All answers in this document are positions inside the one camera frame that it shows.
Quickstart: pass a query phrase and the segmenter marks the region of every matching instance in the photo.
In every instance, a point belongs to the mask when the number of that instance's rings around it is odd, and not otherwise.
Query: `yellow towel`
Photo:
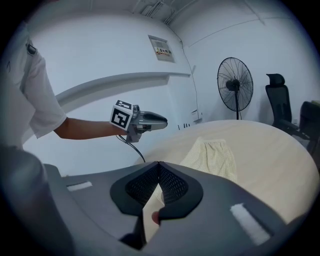
[[[199,137],[180,165],[237,182],[235,158],[224,139],[204,140]],[[165,205],[159,184],[154,193]]]

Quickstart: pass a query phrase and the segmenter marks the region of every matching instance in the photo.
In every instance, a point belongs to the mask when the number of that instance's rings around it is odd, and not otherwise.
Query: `light wood tabletop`
[[[282,130],[259,122],[197,124],[155,145],[144,158],[147,162],[179,164],[198,137],[225,139],[235,158],[237,184],[287,223],[307,212],[318,194],[319,173],[307,150]]]

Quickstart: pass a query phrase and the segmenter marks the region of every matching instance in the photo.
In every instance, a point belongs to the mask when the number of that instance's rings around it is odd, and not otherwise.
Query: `standing fan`
[[[238,120],[239,112],[249,105],[254,94],[254,82],[248,67],[237,58],[226,58],[219,66],[217,82],[223,103],[236,111]]]

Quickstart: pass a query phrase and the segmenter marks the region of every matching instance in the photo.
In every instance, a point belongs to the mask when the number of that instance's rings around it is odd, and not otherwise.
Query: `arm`
[[[87,140],[113,135],[127,135],[126,131],[109,122],[86,121],[68,117],[54,132],[60,138],[70,140]]]
[[[25,85],[25,96],[35,108],[30,126],[37,138],[52,131],[64,139],[85,140],[126,132],[109,122],[68,118],[60,107],[48,79],[46,62],[37,52]]]

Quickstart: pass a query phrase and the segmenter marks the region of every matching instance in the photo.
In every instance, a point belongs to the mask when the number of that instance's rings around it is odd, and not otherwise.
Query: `office chair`
[[[310,142],[306,149],[312,156],[317,168],[320,169],[320,106],[308,101],[302,104],[299,129],[309,136]]]
[[[290,107],[289,90],[285,85],[285,79],[281,74],[266,74],[270,78],[270,84],[266,85],[265,91],[268,95],[272,112],[273,127],[276,127],[289,135],[295,135],[303,140],[309,137],[299,131],[299,127],[291,123],[292,114]]]

